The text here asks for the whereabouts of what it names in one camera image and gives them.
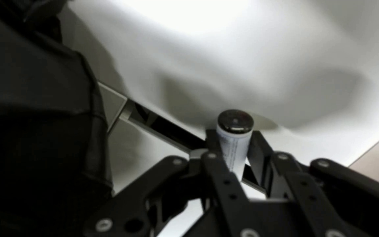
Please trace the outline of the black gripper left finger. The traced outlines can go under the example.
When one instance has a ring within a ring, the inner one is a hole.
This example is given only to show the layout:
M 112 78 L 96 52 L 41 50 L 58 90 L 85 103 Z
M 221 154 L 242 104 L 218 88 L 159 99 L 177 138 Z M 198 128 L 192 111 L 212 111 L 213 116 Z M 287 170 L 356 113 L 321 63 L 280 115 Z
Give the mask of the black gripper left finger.
M 235 204 L 246 196 L 221 157 L 218 135 L 206 132 L 200 158 L 170 156 L 109 199 L 84 224 L 84 237 L 156 237 L 187 204 L 200 199 L 202 215 L 184 237 L 241 237 Z

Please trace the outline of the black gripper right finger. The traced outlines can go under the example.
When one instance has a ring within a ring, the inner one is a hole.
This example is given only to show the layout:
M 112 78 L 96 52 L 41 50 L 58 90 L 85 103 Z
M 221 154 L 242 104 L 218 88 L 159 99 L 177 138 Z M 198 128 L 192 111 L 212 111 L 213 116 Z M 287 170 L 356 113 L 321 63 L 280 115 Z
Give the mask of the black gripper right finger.
M 306 235 L 379 237 L 379 182 L 327 158 L 301 165 L 275 152 L 254 131 L 247 154 L 256 187 L 267 199 L 283 199 L 304 219 Z

